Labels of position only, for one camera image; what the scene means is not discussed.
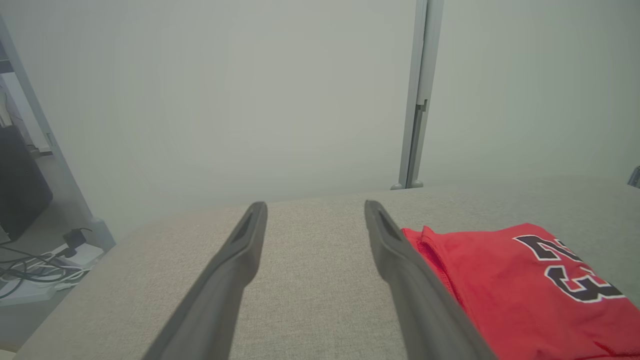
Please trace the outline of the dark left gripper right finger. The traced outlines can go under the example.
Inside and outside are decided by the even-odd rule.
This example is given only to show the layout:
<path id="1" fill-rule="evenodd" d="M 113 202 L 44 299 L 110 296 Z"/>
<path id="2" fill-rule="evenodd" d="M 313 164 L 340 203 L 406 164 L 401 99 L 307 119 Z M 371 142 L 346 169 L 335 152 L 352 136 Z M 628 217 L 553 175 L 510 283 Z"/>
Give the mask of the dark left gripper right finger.
<path id="1" fill-rule="evenodd" d="M 364 205 L 375 267 L 388 284 L 409 360 L 494 360 L 496 355 L 380 202 Z"/>

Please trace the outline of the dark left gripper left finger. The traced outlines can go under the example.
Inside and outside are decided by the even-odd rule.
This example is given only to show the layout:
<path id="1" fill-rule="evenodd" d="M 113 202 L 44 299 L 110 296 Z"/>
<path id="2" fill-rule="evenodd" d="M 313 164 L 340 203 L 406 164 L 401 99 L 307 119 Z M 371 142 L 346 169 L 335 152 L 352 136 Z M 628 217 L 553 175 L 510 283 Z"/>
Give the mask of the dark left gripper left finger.
<path id="1" fill-rule="evenodd" d="M 260 264 L 268 207 L 254 202 L 144 354 L 146 360 L 227 360 L 244 289 Z"/>

